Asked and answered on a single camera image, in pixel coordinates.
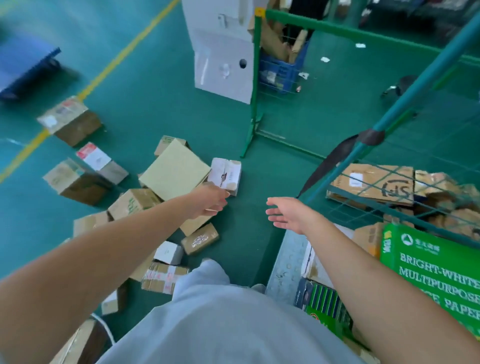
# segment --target hand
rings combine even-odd
[[[297,234],[304,235],[305,226],[314,223],[318,212],[293,197],[269,197],[267,205],[277,206],[266,210],[268,219],[273,221],[273,226],[288,229]]]
[[[215,216],[227,204],[228,196],[230,194],[223,188],[217,187],[211,182],[202,183],[187,195],[192,203],[190,218]]]

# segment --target person's left hand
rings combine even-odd
[[[215,216],[227,204],[228,196],[230,194],[223,188],[215,186],[211,182],[202,183],[187,195],[189,201],[192,202],[190,218]]]

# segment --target blue pallet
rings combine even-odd
[[[0,41],[0,98],[17,98],[18,92],[45,69],[57,69],[60,48],[26,34]]]
[[[280,61],[261,50],[259,65],[260,82],[281,94],[291,92],[303,67],[309,43],[305,43],[294,64]]]

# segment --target white cable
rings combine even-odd
[[[103,326],[113,346],[113,344],[115,344],[115,339],[113,338],[112,332],[108,328],[107,323],[102,318],[100,318],[100,316],[98,316],[97,314],[91,313],[90,316],[93,317],[95,320],[97,320]]]

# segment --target red and white box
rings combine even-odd
[[[85,144],[78,152],[77,157],[88,164],[94,171],[114,184],[119,184],[128,172],[115,163],[93,143]]]

